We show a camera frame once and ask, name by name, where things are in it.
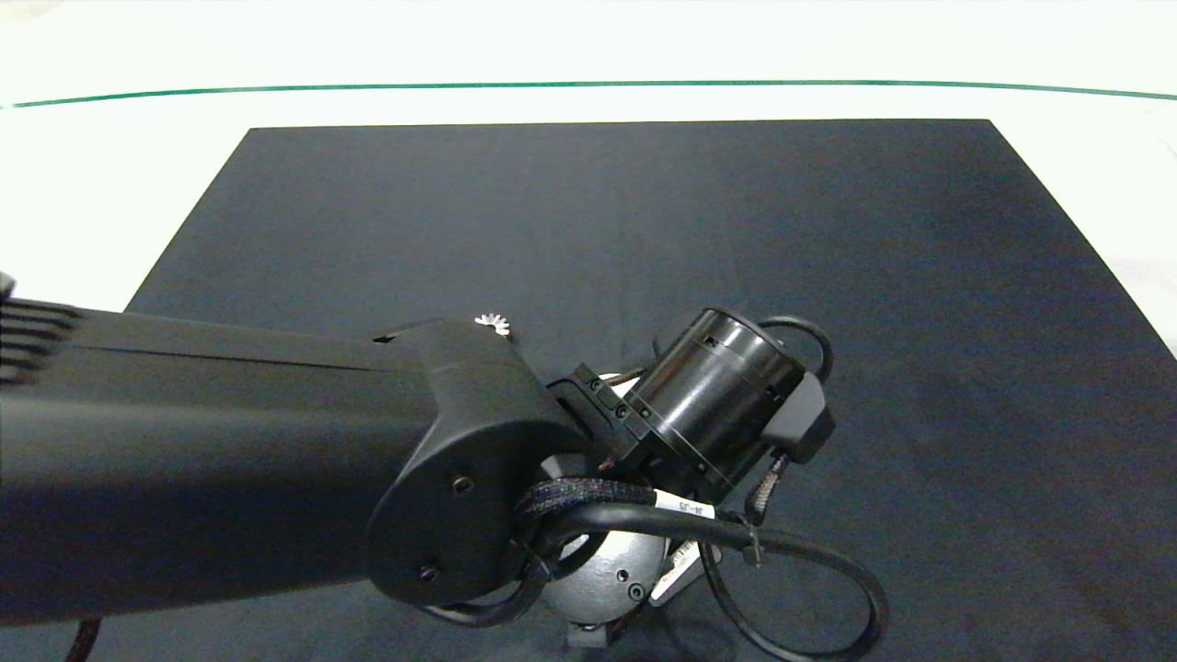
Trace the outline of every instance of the white surface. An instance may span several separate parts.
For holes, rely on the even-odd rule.
[[[906,79],[1177,93],[1168,2],[0,4],[0,107],[189,87]],[[1177,101],[896,87],[280,92],[0,110],[0,265],[121,310],[253,126],[991,119],[1177,351]]]

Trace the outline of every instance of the black cylindrical motor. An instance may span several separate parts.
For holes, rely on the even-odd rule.
[[[709,307],[625,400],[653,433],[641,471],[665,490],[718,502],[764,456],[760,432],[805,369],[754,323]]]

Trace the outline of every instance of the black plastic housing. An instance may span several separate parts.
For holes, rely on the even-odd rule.
[[[364,576],[417,603],[470,600],[510,580],[510,504],[539,463],[583,446],[472,323],[372,343],[0,312],[0,624]],[[68,324],[26,343],[31,312]]]

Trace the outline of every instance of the black cable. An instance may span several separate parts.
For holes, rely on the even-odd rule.
[[[78,634],[74,635],[69,653],[66,653],[65,662],[86,662],[89,651],[94,649],[94,642],[98,641],[98,628],[101,624],[101,618],[86,618],[78,623]]]
[[[514,515],[520,524],[528,524],[553,512],[587,503],[636,503],[653,505],[654,491],[604,478],[553,478],[536,483],[516,502]]]
[[[753,530],[751,527],[733,522],[709,519],[706,517],[645,505],[597,503],[583,505],[553,516],[548,524],[540,530],[536,549],[540,554],[544,554],[545,550],[559,549],[564,541],[571,537],[588,532],[613,530],[649,534],[674,539],[699,541],[699,544],[705,550],[705,554],[701,556],[704,569],[707,572],[707,583],[711,585],[711,590],[716,595],[716,601],[719,602],[720,609],[739,628],[740,634],[760,648],[760,650],[778,660],[785,660],[786,662],[811,662],[816,660],[849,662],[858,660],[878,643],[886,629],[890,618],[886,594],[870,570],[857,561],[829,547],[782,531],[756,529],[756,536],[753,536],[751,535]],[[758,544],[764,551],[811,561],[837,570],[853,580],[866,595],[870,609],[866,627],[855,642],[838,650],[812,653],[792,650],[764,636],[749,623],[727,593],[723,578],[717,571],[714,558],[711,557],[710,545],[743,550],[753,543]]]
[[[492,628],[510,623],[523,616],[544,591],[548,581],[543,563],[528,568],[519,585],[508,597],[494,604],[458,603],[445,607],[420,607],[431,616],[464,628]]]
[[[554,478],[528,488],[516,502],[514,515],[520,527],[527,529],[547,515],[587,503],[620,502],[653,505],[654,499],[652,489],[629,483],[601,478]],[[528,550],[532,557],[524,568],[519,587],[508,597],[494,604],[460,602],[420,609],[464,628],[490,628],[510,623],[534,604],[545,583],[574,572],[597,552],[604,539],[604,534],[590,535],[588,541],[563,561],[559,558],[560,550],[548,550],[547,556]]]
[[[770,549],[769,544],[765,544],[767,531],[760,531],[760,544],[765,549]],[[866,598],[871,603],[870,618],[866,622],[866,627],[863,629],[862,634],[858,635],[850,646],[845,648],[839,648],[837,650],[818,650],[818,651],[806,651],[796,650],[787,648],[784,644],[769,638],[766,635],[756,629],[756,627],[749,622],[747,617],[736,604],[736,600],[732,598],[731,594],[727,591],[727,585],[724,584],[723,577],[719,575],[719,564],[716,562],[714,556],[712,556],[711,545],[703,545],[701,558],[703,558],[703,570],[707,576],[707,584],[711,587],[712,595],[716,596],[716,602],[719,603],[719,608],[724,610],[727,618],[736,624],[744,638],[752,642],[757,648],[763,650],[765,654],[777,658],[784,660],[785,662],[817,662],[819,660],[831,661],[831,662],[851,662],[852,660],[858,660],[862,656],[870,653],[871,648],[878,643],[878,640],[883,636],[883,630],[886,629],[886,622],[889,618],[889,609],[886,604],[886,596],[883,594],[883,587],[879,585],[878,580],[870,574],[865,568],[858,565],[853,560],[843,558],[843,561],[853,564],[855,571],[865,572],[865,576],[855,576],[846,571],[844,568],[836,567],[831,563],[823,563],[810,558],[810,561],[816,561],[822,565],[833,568],[839,572],[850,576],[855,582],[863,589],[866,594]]]
[[[817,378],[823,383],[830,378],[830,373],[833,372],[833,344],[830,343],[830,337],[825,335],[825,331],[820,326],[813,324],[807,319],[800,317],[793,317],[791,315],[778,315],[776,317],[770,317],[759,322],[762,329],[771,329],[773,326],[785,326],[789,329],[797,329],[804,331],[817,340],[817,344],[822,346],[822,365],[817,369]]]

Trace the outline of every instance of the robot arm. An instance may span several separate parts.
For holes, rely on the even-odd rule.
[[[777,466],[804,462],[832,428],[814,375],[717,309],[624,396],[586,366],[545,388],[477,324],[345,342],[20,300],[11,283],[0,309],[0,625],[359,578],[485,625],[545,584],[559,603],[561,583],[591,583],[606,549],[659,569],[684,541],[796,554],[749,522],[641,503],[719,503],[770,449]],[[585,479],[603,491],[565,498]],[[524,521],[537,488],[559,498]],[[616,503],[618,490],[641,503]],[[560,561],[570,539],[607,530],[659,542],[596,535]],[[465,604],[519,578],[500,605]],[[842,658],[885,625],[882,589],[864,589],[865,644]],[[584,611],[573,601],[566,616],[609,625]]]

